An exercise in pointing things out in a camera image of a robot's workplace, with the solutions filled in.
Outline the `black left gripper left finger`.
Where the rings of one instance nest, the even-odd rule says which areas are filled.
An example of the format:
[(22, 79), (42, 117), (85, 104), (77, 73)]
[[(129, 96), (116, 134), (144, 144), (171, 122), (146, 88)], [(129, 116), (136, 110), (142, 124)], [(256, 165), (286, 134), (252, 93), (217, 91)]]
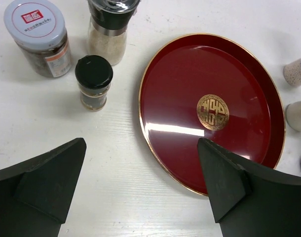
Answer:
[(0, 237), (56, 237), (67, 215), (86, 153), (75, 138), (0, 170)]

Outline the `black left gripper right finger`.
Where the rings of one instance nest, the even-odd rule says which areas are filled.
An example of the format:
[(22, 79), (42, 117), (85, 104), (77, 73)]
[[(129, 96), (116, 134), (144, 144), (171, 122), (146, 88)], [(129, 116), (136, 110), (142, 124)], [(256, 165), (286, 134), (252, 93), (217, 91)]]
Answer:
[(225, 237), (301, 237), (301, 177), (197, 144), (215, 222)]

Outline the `small black-capped spice bottle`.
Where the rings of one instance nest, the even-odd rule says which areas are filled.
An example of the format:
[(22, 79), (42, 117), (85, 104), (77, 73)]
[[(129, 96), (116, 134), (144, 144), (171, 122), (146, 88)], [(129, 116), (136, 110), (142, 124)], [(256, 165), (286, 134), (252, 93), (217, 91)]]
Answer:
[(86, 55), (78, 60), (75, 77), (83, 105), (93, 111), (102, 109), (113, 79), (111, 64), (101, 56)]

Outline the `glass grinder with black top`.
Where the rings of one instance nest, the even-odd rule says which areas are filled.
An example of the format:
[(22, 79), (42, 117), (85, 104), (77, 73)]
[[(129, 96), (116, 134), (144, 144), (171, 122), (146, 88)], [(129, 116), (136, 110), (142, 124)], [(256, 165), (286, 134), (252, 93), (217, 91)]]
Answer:
[(112, 66), (118, 64), (125, 53), (127, 25), (130, 12), (126, 0), (89, 0), (90, 24), (87, 50), (90, 55), (105, 58)]

